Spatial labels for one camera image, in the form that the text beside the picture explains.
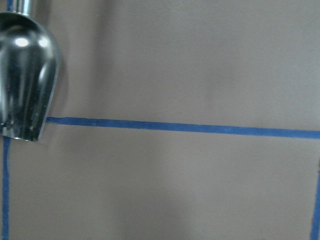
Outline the metal scoop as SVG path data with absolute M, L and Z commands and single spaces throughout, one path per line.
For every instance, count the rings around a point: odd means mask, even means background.
M 38 141 L 60 68 L 50 30 L 34 19 L 32 0 L 13 0 L 0 14 L 0 133 Z

